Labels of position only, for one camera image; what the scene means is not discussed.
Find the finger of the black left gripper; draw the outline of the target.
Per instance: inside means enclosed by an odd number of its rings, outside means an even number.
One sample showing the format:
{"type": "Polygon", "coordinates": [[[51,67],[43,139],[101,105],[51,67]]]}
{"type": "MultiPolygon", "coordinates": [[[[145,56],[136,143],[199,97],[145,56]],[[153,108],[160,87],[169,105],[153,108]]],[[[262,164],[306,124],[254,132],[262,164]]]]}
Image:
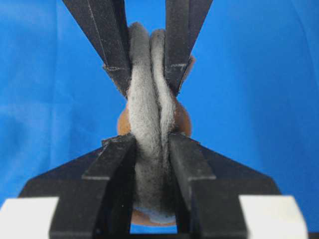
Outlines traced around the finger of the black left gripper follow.
{"type": "Polygon", "coordinates": [[[104,62],[123,96],[131,80],[129,36],[123,0],[63,0],[104,62]]]}
{"type": "Polygon", "coordinates": [[[166,0],[164,76],[174,94],[191,66],[191,51],[212,0],[166,0]]]}

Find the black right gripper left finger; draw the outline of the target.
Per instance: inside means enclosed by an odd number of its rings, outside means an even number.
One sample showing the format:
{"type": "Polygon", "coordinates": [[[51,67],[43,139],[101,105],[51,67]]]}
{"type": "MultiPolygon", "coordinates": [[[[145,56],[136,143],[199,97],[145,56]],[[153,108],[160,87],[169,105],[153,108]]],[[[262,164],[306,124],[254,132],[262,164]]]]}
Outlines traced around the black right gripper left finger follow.
{"type": "Polygon", "coordinates": [[[52,239],[124,238],[130,231],[136,160],[131,134],[38,175],[21,198],[58,197],[52,239]]]}

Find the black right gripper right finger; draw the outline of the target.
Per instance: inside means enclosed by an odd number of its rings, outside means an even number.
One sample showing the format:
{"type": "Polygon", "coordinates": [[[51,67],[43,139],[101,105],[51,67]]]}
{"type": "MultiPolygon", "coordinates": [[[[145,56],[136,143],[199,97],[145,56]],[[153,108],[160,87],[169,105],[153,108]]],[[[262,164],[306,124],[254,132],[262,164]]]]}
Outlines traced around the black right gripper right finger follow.
{"type": "Polygon", "coordinates": [[[192,239],[246,239],[239,195],[278,195],[272,178],[179,133],[168,145],[177,231],[192,239]]]}

